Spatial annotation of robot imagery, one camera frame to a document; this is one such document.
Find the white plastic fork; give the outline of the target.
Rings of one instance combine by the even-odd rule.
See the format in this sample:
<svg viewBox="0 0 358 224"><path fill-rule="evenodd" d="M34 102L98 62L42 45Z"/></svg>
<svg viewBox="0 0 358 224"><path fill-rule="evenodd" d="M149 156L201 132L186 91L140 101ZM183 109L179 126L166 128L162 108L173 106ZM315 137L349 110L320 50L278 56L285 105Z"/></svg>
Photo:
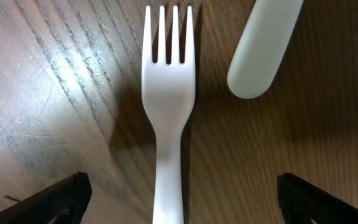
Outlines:
<svg viewBox="0 0 358 224"><path fill-rule="evenodd" d="M158 20L157 61L152 60L151 8L145 8L142 42L142 104L156 137L153 224L184 222L181 134L195 103L196 56L192 7L187 8L185 59L180 62L178 7L172 16L172 61L166 60L165 8Z"/></svg>
<svg viewBox="0 0 358 224"><path fill-rule="evenodd" d="M252 99L271 86L303 0L256 0L227 73L230 91Z"/></svg>

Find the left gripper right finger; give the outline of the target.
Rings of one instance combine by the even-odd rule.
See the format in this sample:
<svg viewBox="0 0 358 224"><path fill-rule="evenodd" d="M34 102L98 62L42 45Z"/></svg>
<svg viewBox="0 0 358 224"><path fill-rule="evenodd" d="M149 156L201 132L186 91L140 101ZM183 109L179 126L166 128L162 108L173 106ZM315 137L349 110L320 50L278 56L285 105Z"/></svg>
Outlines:
<svg viewBox="0 0 358 224"><path fill-rule="evenodd" d="M289 223L358 223L358 209L292 173L277 176L278 203Z"/></svg>

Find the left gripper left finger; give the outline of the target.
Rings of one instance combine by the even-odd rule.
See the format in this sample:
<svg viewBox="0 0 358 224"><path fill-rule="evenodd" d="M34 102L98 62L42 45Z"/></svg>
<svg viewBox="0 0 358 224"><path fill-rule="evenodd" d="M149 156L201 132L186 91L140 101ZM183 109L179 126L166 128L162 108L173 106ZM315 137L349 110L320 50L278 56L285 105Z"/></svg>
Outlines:
<svg viewBox="0 0 358 224"><path fill-rule="evenodd" d="M86 172L73 175L0 212L0 223L80 223L92 195Z"/></svg>

